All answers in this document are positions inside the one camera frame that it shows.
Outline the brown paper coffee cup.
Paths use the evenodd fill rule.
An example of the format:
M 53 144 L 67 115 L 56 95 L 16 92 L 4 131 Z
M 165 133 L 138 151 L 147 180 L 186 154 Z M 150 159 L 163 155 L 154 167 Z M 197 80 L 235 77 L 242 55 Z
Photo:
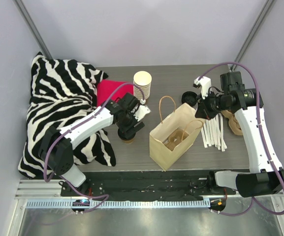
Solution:
M 134 138 L 129 140 L 122 140 L 125 144 L 131 144 L 134 141 Z

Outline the brown paper bag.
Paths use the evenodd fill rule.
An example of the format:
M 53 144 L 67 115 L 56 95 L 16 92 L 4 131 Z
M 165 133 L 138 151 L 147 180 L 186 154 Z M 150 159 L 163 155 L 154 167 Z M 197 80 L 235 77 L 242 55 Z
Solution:
M 205 120 L 196 118 L 196 109 L 187 103 L 176 107 L 166 118 L 161 114 L 161 103 L 163 96 L 159 100 L 160 123 L 149 135 L 150 157 L 167 171 L 195 142 Z

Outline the brown pulp cup carrier single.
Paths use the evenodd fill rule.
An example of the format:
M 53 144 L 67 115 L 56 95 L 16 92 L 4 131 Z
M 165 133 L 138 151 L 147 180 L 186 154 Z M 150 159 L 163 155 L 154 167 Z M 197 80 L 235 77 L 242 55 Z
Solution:
M 174 148 L 179 145 L 184 139 L 188 137 L 188 133 L 182 129 L 176 129 L 173 131 L 167 138 L 167 141 L 164 145 L 170 150 L 173 151 Z

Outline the black plastic cup lid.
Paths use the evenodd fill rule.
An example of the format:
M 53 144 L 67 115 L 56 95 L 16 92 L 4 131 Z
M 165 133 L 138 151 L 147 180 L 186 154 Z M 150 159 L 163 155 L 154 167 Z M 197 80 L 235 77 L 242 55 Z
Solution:
M 135 137 L 134 132 L 122 132 L 120 129 L 118 129 L 118 136 L 123 141 L 129 141 L 132 140 Z

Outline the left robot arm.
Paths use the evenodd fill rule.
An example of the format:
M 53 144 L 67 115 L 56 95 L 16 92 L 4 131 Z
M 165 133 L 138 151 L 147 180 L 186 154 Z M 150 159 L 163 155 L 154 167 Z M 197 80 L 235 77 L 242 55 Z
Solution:
M 151 112 L 145 102 L 130 93 L 114 101 L 108 98 L 86 117 L 75 123 L 56 129 L 51 126 L 43 136 L 38 152 L 44 167 L 61 176 L 72 185 L 78 196 L 88 193 L 85 175 L 74 164 L 73 151 L 86 138 L 108 126 L 116 124 L 118 136 L 123 141 L 132 140 L 145 124 L 142 119 Z

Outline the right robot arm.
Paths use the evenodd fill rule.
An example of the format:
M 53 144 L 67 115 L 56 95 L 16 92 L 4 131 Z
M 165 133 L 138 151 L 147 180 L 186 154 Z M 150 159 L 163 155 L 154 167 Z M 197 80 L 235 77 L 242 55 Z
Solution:
M 284 168 L 271 143 L 264 119 L 263 101 L 253 88 L 247 89 L 240 72 L 228 72 L 220 76 L 221 89 L 212 91 L 208 77 L 197 78 L 195 88 L 201 89 L 197 98 L 196 118 L 213 119 L 222 111 L 230 111 L 237 119 L 243 133 L 249 157 L 249 173 L 217 171 L 206 182 L 212 194 L 224 187 L 235 189 L 244 197 L 276 194 L 282 190 Z

